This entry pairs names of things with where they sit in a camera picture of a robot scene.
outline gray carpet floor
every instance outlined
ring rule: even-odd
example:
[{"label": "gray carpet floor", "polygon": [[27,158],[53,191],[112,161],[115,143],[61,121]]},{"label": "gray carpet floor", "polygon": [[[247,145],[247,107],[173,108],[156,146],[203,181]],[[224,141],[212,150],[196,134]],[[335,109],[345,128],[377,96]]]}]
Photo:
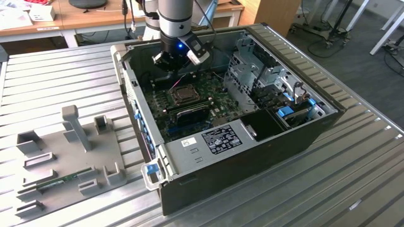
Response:
[{"label": "gray carpet floor", "polygon": [[[304,7],[311,8],[315,0],[304,0]],[[320,21],[320,15],[328,1],[323,1],[313,21]],[[344,4],[339,3],[329,20],[336,19]],[[341,27],[345,28],[357,8],[351,6]],[[308,45],[321,38],[297,30],[288,34],[288,40],[308,56],[348,85],[348,87],[404,128],[404,77],[397,75],[384,63],[384,50],[375,56],[369,55],[376,42],[384,35],[380,30],[387,19],[365,12],[351,32],[352,39],[344,49],[331,58],[319,58],[308,52]],[[392,39],[397,39],[404,32],[397,29]],[[327,55],[336,51],[340,45],[327,50],[325,44],[315,45],[312,51],[317,55]],[[400,71],[399,64],[388,56],[389,65]]]}]

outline warning label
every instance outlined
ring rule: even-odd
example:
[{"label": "warning label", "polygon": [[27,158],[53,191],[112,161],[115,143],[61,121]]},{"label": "warning label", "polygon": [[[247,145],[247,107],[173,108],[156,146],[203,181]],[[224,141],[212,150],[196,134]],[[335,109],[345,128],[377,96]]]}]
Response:
[{"label": "warning label", "polygon": [[229,125],[204,133],[201,136],[216,155],[243,144]]}]

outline desk leg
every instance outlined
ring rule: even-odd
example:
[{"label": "desk leg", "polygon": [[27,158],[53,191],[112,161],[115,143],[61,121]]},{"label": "desk leg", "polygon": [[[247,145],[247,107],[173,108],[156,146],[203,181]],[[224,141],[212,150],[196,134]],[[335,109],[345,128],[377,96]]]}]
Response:
[{"label": "desk leg", "polygon": [[79,46],[77,40],[76,40],[76,37],[75,37],[76,36],[76,31],[73,29],[72,30],[63,30],[61,35],[64,37],[64,40],[65,40],[69,48]]},{"label": "desk leg", "polygon": [[400,23],[404,20],[404,12],[401,13],[399,19],[396,20],[396,22],[393,23],[391,29],[385,32],[383,38],[380,39],[379,43],[376,44],[376,46],[373,47],[371,54],[375,55],[377,50],[381,48],[381,46],[385,44],[387,39],[391,37],[392,33],[395,32],[397,26],[400,25]]},{"label": "desk leg", "polygon": [[333,12],[333,8],[335,8],[337,2],[339,2],[339,0],[333,0],[333,1],[332,1],[331,5],[329,5],[329,8],[328,8],[328,10],[327,10],[327,12],[325,12],[325,15],[324,15],[324,17],[323,17],[323,20],[324,20],[324,21],[328,21],[328,18],[329,18],[329,16],[331,16],[332,12]]},{"label": "desk leg", "polygon": [[236,27],[239,25],[241,10],[235,10],[232,17],[229,18],[228,26]]},{"label": "desk leg", "polygon": [[388,28],[388,26],[391,25],[392,21],[396,19],[397,20],[397,15],[400,14],[401,10],[404,8],[404,4],[401,4],[401,6],[397,8],[397,10],[395,11],[395,13],[392,14],[389,20],[385,22],[381,30],[385,31],[385,29]]},{"label": "desk leg", "polygon": [[349,22],[349,25],[347,27],[347,31],[351,31],[351,29],[353,28],[353,26],[355,26],[355,24],[356,24],[356,22],[357,22],[357,20],[359,20],[359,18],[361,16],[363,12],[365,11],[365,7],[367,7],[367,4],[368,4],[368,1],[369,0],[364,0],[364,3],[361,4],[361,6],[360,6],[360,8],[359,8],[359,10],[357,10],[357,12],[356,12],[356,14],[355,14],[351,22]]}]

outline aluminum workbench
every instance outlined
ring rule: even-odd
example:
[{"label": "aluminum workbench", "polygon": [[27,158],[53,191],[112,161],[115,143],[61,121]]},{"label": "aluminum workbench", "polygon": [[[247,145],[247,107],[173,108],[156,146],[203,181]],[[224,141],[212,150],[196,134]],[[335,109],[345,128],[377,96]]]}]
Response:
[{"label": "aluminum workbench", "polygon": [[11,56],[0,75],[0,226],[20,223],[11,137],[63,130],[52,117],[75,103],[80,122],[113,119],[128,184],[23,226],[400,226],[404,224],[401,129],[268,27],[259,33],[348,108],[307,151],[169,216],[144,187],[143,157],[116,82],[112,44]]}]

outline white sticker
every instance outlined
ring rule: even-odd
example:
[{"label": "white sticker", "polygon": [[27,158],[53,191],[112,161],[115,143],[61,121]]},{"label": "white sticker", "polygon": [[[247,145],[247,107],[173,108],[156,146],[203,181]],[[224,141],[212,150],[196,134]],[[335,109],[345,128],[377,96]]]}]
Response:
[{"label": "white sticker", "polygon": [[48,31],[48,30],[57,30],[60,29],[59,27],[41,27],[41,28],[37,28],[37,31]]},{"label": "white sticker", "polygon": [[189,146],[189,145],[192,145],[195,143],[196,143],[195,137],[192,137],[192,138],[185,139],[185,140],[181,141],[183,147],[187,147],[187,146]]}]

